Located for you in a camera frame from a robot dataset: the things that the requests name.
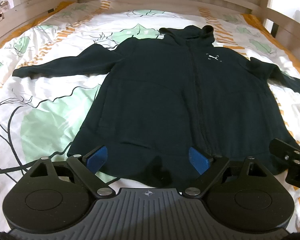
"jacket zipper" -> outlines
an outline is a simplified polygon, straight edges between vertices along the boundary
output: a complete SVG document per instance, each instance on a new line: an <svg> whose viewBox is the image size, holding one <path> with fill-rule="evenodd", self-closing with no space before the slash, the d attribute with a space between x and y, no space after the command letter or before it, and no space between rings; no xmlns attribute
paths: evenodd
<svg viewBox="0 0 300 240"><path fill-rule="evenodd" d="M198 112L199 112L199 127L201 130L203 140L207 147L207 154L211 155L212 154L211 144L209 143L209 141L206 137L207 130L205 129L205 123L204 123L204 118L203 118L202 95L201 95L201 89L200 89L199 73L198 73L197 66L195 65L195 62L194 62L194 57L193 57L193 54L191 51L189 41L186 41L186 44L189 49L189 53L190 53L190 57L191 57L191 65L192 65L192 68L194 71L194 85L195 85L195 93L196 93L196 99L197 99L197 108L198 108Z"/></svg>

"jacket sleeve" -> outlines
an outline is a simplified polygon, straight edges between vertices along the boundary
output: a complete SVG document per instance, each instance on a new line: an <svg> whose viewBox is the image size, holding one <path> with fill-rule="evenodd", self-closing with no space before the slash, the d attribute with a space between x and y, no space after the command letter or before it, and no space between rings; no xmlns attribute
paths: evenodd
<svg viewBox="0 0 300 240"><path fill-rule="evenodd" d="M277 80L283 86L291 88L293 91L300 93L300 79L283 73L275 64L263 62L252 57L247 63L247 70L260 79Z"/></svg>
<svg viewBox="0 0 300 240"><path fill-rule="evenodd" d="M108 50L99 44L92 44L78 56L61 57L42 65L21 67L12 76L31 77L43 74L53 77L85 74L107 74L116 62L123 58L119 50Z"/></svg>

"blue pad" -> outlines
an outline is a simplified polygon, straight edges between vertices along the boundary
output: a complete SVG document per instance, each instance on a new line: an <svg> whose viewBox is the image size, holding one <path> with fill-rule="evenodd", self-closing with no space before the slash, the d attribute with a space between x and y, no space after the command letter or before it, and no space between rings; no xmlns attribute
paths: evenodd
<svg viewBox="0 0 300 240"><path fill-rule="evenodd" d="M108 150L106 146L103 146L87 159L86 167L93 174L96 174L103 164L106 163L107 159Z"/></svg>
<svg viewBox="0 0 300 240"><path fill-rule="evenodd" d="M192 147L189 149L189 161L200 175L210 167L209 160Z"/></svg>

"white logo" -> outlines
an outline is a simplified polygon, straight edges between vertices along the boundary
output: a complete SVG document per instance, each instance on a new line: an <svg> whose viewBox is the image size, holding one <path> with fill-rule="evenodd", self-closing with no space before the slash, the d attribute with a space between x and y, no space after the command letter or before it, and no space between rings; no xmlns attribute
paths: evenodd
<svg viewBox="0 0 300 240"><path fill-rule="evenodd" d="M148 190L148 191L146 191L144 194L145 194L146 196L149 197L149 196L151 196L151 195L154 194L154 193Z"/></svg>
<svg viewBox="0 0 300 240"><path fill-rule="evenodd" d="M219 59L218 59L218 58L219 58L219 55L217 55L216 57L213 57L213 56L209 55L208 59L211 59L211 58L214 58L214 59L216 59L216 60L219 60Z"/></svg>

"mattress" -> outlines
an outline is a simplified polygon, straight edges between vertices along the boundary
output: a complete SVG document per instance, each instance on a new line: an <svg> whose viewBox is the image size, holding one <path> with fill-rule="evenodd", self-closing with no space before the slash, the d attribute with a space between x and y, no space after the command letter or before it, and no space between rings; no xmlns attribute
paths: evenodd
<svg viewBox="0 0 300 240"><path fill-rule="evenodd" d="M272 39L254 16L193 6L137 5L113 0L73 3L6 42L0 49L0 231L10 230L2 213L2 201L29 167L23 165L43 156L53 161L66 159L69 145L106 77L76 75L31 80L12 77L13 70L78 55L93 43L115 49L132 36L161 39L161 27L207 24L215 29L214 46L275 63L287 75L300 78L300 62ZM273 81L268 84L288 131L300 145L300 94ZM97 176L105 182L114 180L110 186L116 192L120 187L147 187L100 172ZM300 189L288 185L285 176L286 172L276 177L295 201L287 230L300 232Z"/></svg>

